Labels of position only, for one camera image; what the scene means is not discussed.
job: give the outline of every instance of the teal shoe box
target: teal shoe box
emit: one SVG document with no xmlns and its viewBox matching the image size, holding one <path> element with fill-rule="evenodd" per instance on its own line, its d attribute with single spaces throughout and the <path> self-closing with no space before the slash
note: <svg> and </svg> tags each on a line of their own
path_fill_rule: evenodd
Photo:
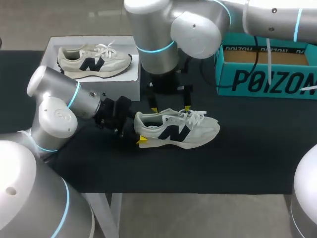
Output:
<svg viewBox="0 0 317 238">
<path fill-rule="evenodd" d="M 317 46 L 270 40 L 272 57 L 271 85 L 268 84 L 266 39 L 228 33 L 215 56 L 217 93 L 223 96 L 317 99 Z M 256 54 L 258 63 L 250 75 Z"/>
</svg>

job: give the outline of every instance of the black tabletop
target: black tabletop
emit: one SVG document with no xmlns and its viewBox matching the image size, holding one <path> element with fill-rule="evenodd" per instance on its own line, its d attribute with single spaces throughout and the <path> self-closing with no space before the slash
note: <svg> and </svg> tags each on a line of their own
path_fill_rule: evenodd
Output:
<svg viewBox="0 0 317 238">
<path fill-rule="evenodd" d="M 31 126 L 35 101 L 26 88 L 42 53 L 0 52 L 0 133 Z M 203 81 L 199 63 L 192 60 L 182 78 L 194 85 L 192 109 L 219 120 L 211 143 L 139 149 L 89 121 L 55 155 L 54 170 L 79 192 L 291 193 L 296 166 L 317 142 L 317 102 L 218 96 Z M 214 80 L 212 59 L 203 73 Z M 147 80 L 142 71 L 142 88 Z M 183 108 L 179 95 L 160 95 L 158 104 L 161 110 Z M 144 97 L 133 109 L 151 112 Z"/>
</svg>

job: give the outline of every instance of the new balance sneaker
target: new balance sneaker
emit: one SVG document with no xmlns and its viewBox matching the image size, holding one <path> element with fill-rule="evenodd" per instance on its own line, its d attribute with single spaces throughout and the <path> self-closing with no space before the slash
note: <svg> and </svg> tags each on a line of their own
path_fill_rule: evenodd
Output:
<svg viewBox="0 0 317 238">
<path fill-rule="evenodd" d="M 78 79 L 88 76 L 108 78 L 123 72 L 131 64 L 132 56 L 115 51 L 111 44 L 84 45 L 75 50 L 59 48 L 57 64 L 61 73 Z"/>
<path fill-rule="evenodd" d="M 158 114 L 137 112 L 134 130 L 143 137 L 140 148 L 159 147 L 167 144 L 184 149 L 202 146 L 219 133 L 218 121 L 205 117 L 206 112 L 166 109 Z"/>
</svg>

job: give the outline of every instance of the shoe box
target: shoe box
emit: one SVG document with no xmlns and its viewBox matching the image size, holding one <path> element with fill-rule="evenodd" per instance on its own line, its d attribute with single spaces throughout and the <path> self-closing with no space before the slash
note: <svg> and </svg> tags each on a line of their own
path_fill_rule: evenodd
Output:
<svg viewBox="0 0 317 238">
<path fill-rule="evenodd" d="M 266 39 L 257 37 L 257 42 L 253 36 L 242 33 L 225 36 L 214 55 L 219 95 L 317 99 L 315 90 L 301 91 L 317 85 L 317 46 L 270 39 L 269 85 Z"/>
<path fill-rule="evenodd" d="M 108 97 L 117 100 L 125 96 L 132 101 L 140 100 L 140 69 L 139 54 L 132 36 L 62 36 L 51 37 L 41 60 L 46 65 L 60 72 L 57 65 L 59 47 L 76 49 L 84 44 L 104 44 L 116 51 L 128 53 L 132 56 L 131 65 L 121 74 L 110 78 L 86 77 L 77 79 L 81 85 L 99 91 L 102 99 Z"/>
</svg>

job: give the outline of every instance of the n logo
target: n logo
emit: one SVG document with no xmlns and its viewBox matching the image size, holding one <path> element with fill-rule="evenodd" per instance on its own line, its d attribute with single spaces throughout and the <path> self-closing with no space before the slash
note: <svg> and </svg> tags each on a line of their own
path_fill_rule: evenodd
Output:
<svg viewBox="0 0 317 238">
<path fill-rule="evenodd" d="M 182 142 L 187 137 L 190 129 L 185 125 L 182 131 L 179 133 L 179 126 L 169 125 L 161 135 L 159 135 L 160 140 L 165 140 L 170 136 L 170 140 Z"/>
<path fill-rule="evenodd" d="M 101 69 L 101 67 L 104 64 L 104 60 L 100 57 L 97 64 L 95 62 L 94 58 L 86 58 L 85 61 L 83 62 L 83 64 L 80 66 L 80 70 L 85 71 L 88 69 L 90 69 L 90 71 L 97 71 L 99 72 L 99 70 Z"/>
</svg>

